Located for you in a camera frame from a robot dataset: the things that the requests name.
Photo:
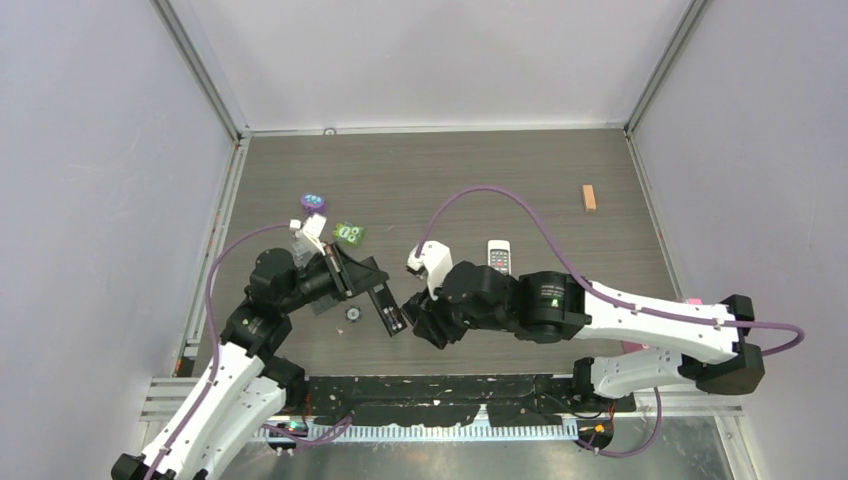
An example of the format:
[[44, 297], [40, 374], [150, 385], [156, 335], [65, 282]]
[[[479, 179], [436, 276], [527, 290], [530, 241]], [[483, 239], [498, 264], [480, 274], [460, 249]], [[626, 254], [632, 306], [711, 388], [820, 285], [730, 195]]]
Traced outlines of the black remote control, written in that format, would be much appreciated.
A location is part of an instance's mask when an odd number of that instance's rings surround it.
[[369, 289], [368, 294], [390, 337], [396, 336], [408, 327], [407, 320], [386, 283]]

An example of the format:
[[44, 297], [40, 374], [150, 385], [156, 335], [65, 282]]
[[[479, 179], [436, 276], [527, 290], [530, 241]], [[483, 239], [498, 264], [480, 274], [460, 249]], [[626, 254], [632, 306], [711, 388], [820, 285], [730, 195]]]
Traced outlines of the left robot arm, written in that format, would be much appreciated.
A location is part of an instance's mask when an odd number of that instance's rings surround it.
[[305, 405], [304, 369], [277, 354], [291, 314], [325, 298], [384, 291], [389, 278], [373, 258], [356, 260], [334, 244], [303, 266], [284, 248], [260, 253], [203, 375], [141, 453], [115, 461], [111, 477], [219, 478], [267, 420]]

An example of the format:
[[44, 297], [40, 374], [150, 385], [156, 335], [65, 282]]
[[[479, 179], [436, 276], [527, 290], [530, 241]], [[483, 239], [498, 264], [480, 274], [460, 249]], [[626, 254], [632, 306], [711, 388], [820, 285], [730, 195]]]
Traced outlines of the white remote control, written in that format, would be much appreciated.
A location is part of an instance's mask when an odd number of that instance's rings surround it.
[[487, 242], [487, 264], [499, 273], [512, 274], [511, 244], [507, 240], [492, 239]]

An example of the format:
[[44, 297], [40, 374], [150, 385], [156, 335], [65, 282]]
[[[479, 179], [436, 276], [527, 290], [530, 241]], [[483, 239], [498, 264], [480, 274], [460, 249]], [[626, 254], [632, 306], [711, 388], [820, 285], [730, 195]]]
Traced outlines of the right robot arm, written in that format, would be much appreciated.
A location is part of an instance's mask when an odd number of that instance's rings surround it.
[[765, 375], [759, 346], [732, 327], [750, 320], [751, 302], [687, 304], [633, 295], [599, 282], [542, 271], [514, 278], [463, 261], [440, 285], [428, 286], [402, 307], [416, 336], [443, 349], [469, 330], [513, 334], [537, 344], [609, 339], [637, 345], [616, 357], [574, 365], [571, 397], [584, 410], [636, 390], [692, 384], [718, 395], [746, 395]]

